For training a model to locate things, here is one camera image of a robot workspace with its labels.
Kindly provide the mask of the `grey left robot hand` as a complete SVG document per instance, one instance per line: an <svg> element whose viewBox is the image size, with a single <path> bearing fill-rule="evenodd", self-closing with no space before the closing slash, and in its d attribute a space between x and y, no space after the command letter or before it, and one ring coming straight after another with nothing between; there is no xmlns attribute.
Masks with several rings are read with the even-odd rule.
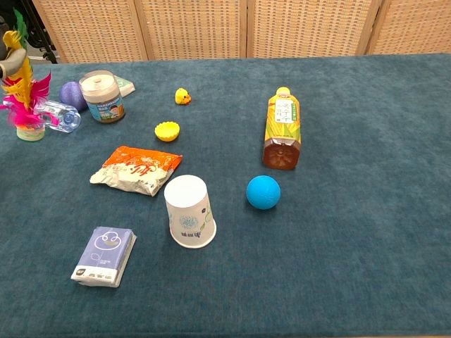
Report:
<svg viewBox="0 0 451 338"><path fill-rule="evenodd" d="M8 24L1 17L1 79L5 80L8 76L18 72L26 57L25 49L20 45L17 50L7 47L3 41L3 36L9 28Z"/></svg>

